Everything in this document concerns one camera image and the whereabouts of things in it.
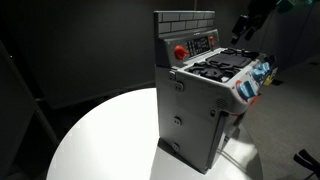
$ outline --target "gray wall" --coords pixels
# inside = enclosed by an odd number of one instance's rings
[[[1,16],[51,107],[154,81],[154,10],[193,0],[3,0]]]
[[[9,170],[30,123],[34,107],[8,66],[0,41],[0,179]]]
[[[320,2],[312,7],[301,36],[295,44],[291,64],[301,63],[315,55],[320,55]]]
[[[304,29],[310,10],[311,6],[304,6],[285,14],[273,12],[261,51],[276,55],[282,70],[295,64],[292,60],[292,53]]]

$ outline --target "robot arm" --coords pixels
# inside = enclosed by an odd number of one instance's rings
[[[278,12],[285,13],[295,6],[312,4],[316,1],[319,0],[251,0],[248,6],[248,15],[241,15],[232,30],[231,43],[237,44],[241,35],[245,33],[245,39],[249,41],[276,7],[279,7]]]

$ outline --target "red button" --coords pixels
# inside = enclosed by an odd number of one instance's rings
[[[174,55],[177,60],[182,60],[187,54],[189,53],[182,46],[176,46],[174,48]]]

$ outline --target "white round table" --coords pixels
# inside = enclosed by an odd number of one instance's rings
[[[203,175],[157,147],[156,89],[129,92],[97,106],[72,127],[53,156],[47,179],[263,179],[255,145],[240,129]]]

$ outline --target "floor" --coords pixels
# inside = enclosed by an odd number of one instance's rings
[[[311,174],[293,161],[306,149],[320,161],[320,56],[280,73],[284,83],[262,88],[243,124],[252,136],[265,180],[300,180]]]

